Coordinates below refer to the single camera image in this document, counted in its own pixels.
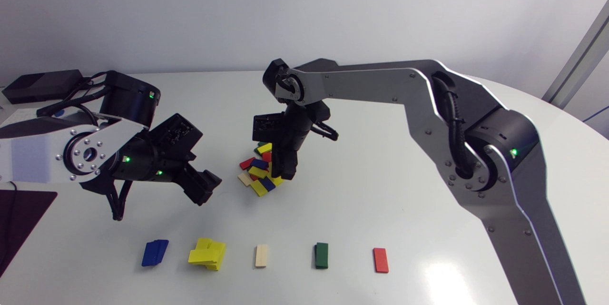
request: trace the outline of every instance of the wooden block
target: wooden block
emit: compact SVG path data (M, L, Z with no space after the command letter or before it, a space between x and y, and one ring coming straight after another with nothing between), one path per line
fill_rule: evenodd
M272 149L273 149L273 144L265 144L263 146L256 148L256 151L262 155L263 153L266 153L267 151L271 151Z
M389 273L389 265L387 264L387 251L385 248L374 248L374 268L377 273Z
M260 179L260 183L263 184L263 186L265 186L265 188L269 192L276 188L275 184L270 179L268 179L268 177Z
M256 246L256 268L265 268L268 257L268 245L259 244Z
M328 268L328 244L317 242L315 245L315 268Z
M256 181L252 182L251 186L254 189L254 192L256 192L256 194L259 197L262 197L263 195L268 193L268 191L265 188L265 186L263 186L263 184L259 180L256 180Z
M263 160L265 160L266 162L270 162L271 161L270 151L267 151L266 153L263 153Z
M255 157L251 157L248 160L245 160L244 162L241 162L241 164L239 164L239 167L241 167L242 170L247 169L247 167L250 166L250 164L252 163L252 161L256 159Z
M243 184L247 187L250 186L250 184L252 184L252 182L254 182L251 178L250 175L246 172L241 173L240 175L237 176L239 178L239 180L241 180L241 182L243 182Z
M247 172L250 173L250 175L253 175L255 177L266 177L268 174L268 171L265 171L258 167L250 167L250 169L248 169Z

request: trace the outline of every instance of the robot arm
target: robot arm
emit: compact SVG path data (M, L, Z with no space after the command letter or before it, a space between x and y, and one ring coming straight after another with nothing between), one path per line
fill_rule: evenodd
M179 114L149 130L159 90L116 71L106 74L101 91L40 108L39 118L0 128L1 179L78 182L108 198L115 220L122 219L133 181L175 182L194 203L205 203L222 180L189 163L203 134ZM100 97L100 114L82 107ZM69 106L88 112L91 123L50 117ZM120 194L115 180L124 180Z
M338 137L323 123L323 99L403 105L413 139L457 202L481 219L518 303L585 303L546 198L537 130L484 86L434 60L338 66L319 59L289 68L278 59L263 83L287 104L254 118L253 139L273 143L273 177L294 177L309 131Z

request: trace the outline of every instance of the black cable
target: black cable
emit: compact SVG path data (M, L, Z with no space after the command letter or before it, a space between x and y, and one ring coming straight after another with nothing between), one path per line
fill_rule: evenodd
M19 192L19 190L17 190L17 184L15 184L15 182L12 182L12 181L9 181L9 182L11 184L13 184L13 187L15 188L15 192L13 193L13 200L11 201L9 213L7 214L5 231L4 231L4 249L2 250L2 257L0 257L0 265L2 265L2 262L4 262L6 253L9 251L9 238L10 238L9 230L10 230L11 221L13 218L13 209L15 209L15 201L17 200L17 193Z
M598 111L597 111L597 112L596 112L594 115L592 115L592 116L590 116L590 117L586 118L586 119L585 119L585 120L583 120L583 121L585 122L585 121L587 121L587 120L589 120L589 119L592 119L592 117L594 117L594 116L596 116L596 115L600 114L601 112L603 112L603 111L607 110L608 108L609 108L609 106L605 106L604 108L601 108L601 110L598 110Z
M62 110L63 108L69 108L70 106L79 105L82 103L87 103L92 100L96 100L100 97L107 95L110 91L111 91L111 88L103 88L102 90L97 91L96 93L93 93L93 94L85 96L85 97L80 97L77 99L63 101L63 102L55 103L53 105L45 106L44 108L39 108L36 111L36 116L38 116L38 117L53 116L54 114L57 113L57 111Z
M97 118L95 118L95 115L93 115L93 112L91 112L91 110L89 110L89 108L87 108L87 106L78 104L78 105L74 105L74 107L82 110L82 112L84 112L87 115L87 117L89 117L89 120L91 120L92 125L99 127Z
M459 117L459 107L457 106L457 95L448 89L444 81L433 78L435 85L439 88L444 97L445 120L448 122L448 145L452 159L457 167L457 172L461 172L464 179L469 179L474 171L467 160L467 150L465 148L465 132L463 124L465 121Z

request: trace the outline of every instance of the white table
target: white table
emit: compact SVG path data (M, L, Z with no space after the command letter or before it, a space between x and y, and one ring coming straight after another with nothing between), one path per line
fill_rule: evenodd
M154 125L175 112L194 123L204 137L193 165L224 181L202 207L175 184L135 182L122 222L78 185L20 183L59 196L0 278L0 304L515 303L487 233L409 137L402 106L327 100L339 140L309 135L295 179L258 198L237 164L253 155L252 117L284 109L260 71L135 77L161 89ZM554 106L484 83L540 130L581 287L606 304L609 143ZM220 272L187 263L198 237L226 242ZM157 238L169 240L163 262L141 267ZM328 270L312 266L316 242L329 243ZM256 244L269 245L266 269L253 267ZM389 274L374 272L374 247L387 248Z

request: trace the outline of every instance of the cable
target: cable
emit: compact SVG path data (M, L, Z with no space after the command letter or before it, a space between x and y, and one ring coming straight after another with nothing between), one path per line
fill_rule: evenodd
M594 116L596 116L596 115L600 114L601 112L603 112L603 111L607 110L608 108L609 108L609 105L605 106L605 107L604 107L604 108L602 108L601 110L598 110L598 111L597 111L597 112L596 112L594 115L592 115L592 116L590 116L590 117L586 118L585 120L583 120L583 122L585 122L585 121L587 121L587 120L589 120L589 119L592 119L592 117L594 117Z
M91 110L89 110L89 108L87 108L87 106L78 104L78 105L74 105L74 107L82 110L82 112L84 112L87 115L87 117L89 117L89 120L91 120L92 125L99 127L98 119L95 118L95 116L93 115L93 112L91 112Z
M15 188L15 192L13 193L13 200L11 201L9 213L7 215L5 231L4 231L4 249L2 250L2 257L0 257L0 265L2 265L2 262L4 262L4 257L6 257L6 253L9 251L9 229L11 227L11 221L13 218L13 209L15 209L15 201L17 199L17 192L19 191L19 190L17 190L17 184L15 184L15 182L12 182L12 181L9 181L9 182L11 184L13 184L13 187Z

